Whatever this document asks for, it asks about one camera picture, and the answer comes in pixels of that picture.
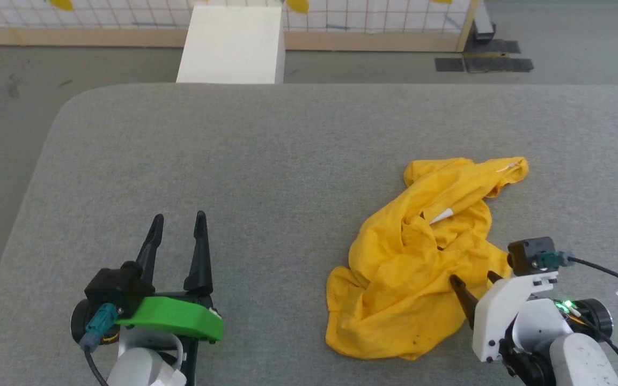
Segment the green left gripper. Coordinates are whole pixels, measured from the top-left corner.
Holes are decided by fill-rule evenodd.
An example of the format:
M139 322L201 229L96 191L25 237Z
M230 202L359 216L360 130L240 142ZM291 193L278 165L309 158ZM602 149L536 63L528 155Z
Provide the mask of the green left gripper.
M152 284L157 249L164 231L164 215L158 213L140 248L135 262L142 269L141 279ZM198 211L193 237L195 248L182 288L187 292L146 296L130 317L119 317L115 324L144 328L207 342L223 339L224 323L211 298L213 281L206 214Z

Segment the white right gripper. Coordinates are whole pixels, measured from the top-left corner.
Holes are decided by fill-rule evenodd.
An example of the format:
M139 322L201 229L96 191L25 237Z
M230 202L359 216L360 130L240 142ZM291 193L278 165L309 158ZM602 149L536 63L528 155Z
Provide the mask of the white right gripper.
M558 275L559 272L553 271L503 278L495 271L488 271L487 278L492 284L479 301L463 279L456 274L450 276L451 287L473 328L472 349L480 361L500 358L499 340L505 337L524 303L535 293L551 290Z

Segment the yellow printed t-shirt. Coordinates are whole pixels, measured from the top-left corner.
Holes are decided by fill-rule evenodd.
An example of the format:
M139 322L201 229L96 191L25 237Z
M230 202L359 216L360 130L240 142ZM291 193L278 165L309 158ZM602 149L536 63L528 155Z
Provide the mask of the yellow printed t-shirt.
M361 360L414 361L455 334L466 316L450 276L480 298L488 271L510 275L488 240L485 201L528 173L523 157L412 161L404 191L363 223L348 266L329 274L326 344Z

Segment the white rectangular box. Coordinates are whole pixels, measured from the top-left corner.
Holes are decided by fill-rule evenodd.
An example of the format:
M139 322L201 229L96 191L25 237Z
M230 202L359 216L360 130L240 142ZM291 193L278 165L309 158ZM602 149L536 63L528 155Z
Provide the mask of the white rectangular box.
M285 43L283 9L195 5L182 49L177 83L281 85Z

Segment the black floor mat patch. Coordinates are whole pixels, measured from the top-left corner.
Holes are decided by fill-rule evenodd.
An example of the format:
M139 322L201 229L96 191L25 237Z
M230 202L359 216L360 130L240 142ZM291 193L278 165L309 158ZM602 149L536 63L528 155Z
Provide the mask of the black floor mat patch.
M534 63L527 58L465 57L463 60L469 73L529 73L534 69Z

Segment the grey post with black foot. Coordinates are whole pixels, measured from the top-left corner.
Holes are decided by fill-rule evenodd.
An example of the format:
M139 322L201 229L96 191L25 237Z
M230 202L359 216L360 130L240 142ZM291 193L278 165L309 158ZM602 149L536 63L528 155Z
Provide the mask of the grey post with black foot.
M485 1L477 0L473 23L473 41L479 44L488 44L495 38L495 33L496 24L490 19Z

